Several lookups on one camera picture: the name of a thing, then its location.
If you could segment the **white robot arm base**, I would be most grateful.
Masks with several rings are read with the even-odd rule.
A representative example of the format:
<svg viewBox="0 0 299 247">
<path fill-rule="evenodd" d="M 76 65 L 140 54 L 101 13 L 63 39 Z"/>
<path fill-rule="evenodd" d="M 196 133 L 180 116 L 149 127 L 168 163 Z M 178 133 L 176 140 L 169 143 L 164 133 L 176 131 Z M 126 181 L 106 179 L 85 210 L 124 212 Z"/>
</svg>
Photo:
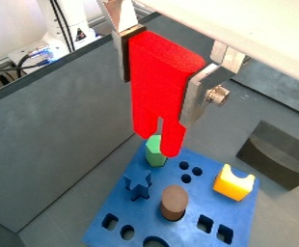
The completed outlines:
<svg viewBox="0 0 299 247">
<path fill-rule="evenodd" d="M 42 38 L 9 54 L 17 77 L 57 61 L 93 42 L 98 35 L 89 27 L 82 0 L 35 0 L 45 18 Z"/>
</svg>

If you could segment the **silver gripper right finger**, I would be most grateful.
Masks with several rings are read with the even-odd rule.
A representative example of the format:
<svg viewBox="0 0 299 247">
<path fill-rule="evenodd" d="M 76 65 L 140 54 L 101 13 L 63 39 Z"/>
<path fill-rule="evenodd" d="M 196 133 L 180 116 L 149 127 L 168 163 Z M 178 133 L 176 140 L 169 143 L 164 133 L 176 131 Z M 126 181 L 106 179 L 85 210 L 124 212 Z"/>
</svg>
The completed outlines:
<svg viewBox="0 0 299 247">
<path fill-rule="evenodd" d="M 181 103 L 178 122 L 188 127 L 204 113 L 205 107 L 213 103 L 225 103 L 229 91 L 221 83 L 229 80 L 242 67 L 245 55 L 220 41 L 214 41 L 210 49 L 210 63 L 194 73 L 186 82 Z"/>
</svg>

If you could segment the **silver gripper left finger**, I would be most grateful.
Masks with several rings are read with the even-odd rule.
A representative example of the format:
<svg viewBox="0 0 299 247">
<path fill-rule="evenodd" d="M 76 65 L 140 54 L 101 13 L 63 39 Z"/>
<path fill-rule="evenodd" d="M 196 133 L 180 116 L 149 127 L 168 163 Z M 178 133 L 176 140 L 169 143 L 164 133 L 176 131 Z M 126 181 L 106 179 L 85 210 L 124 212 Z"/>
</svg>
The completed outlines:
<svg viewBox="0 0 299 247">
<path fill-rule="evenodd" d="M 120 76 L 130 81 L 129 39 L 145 31 L 137 22 L 132 0 L 96 0 L 112 27 L 113 45 L 118 55 Z"/>
</svg>

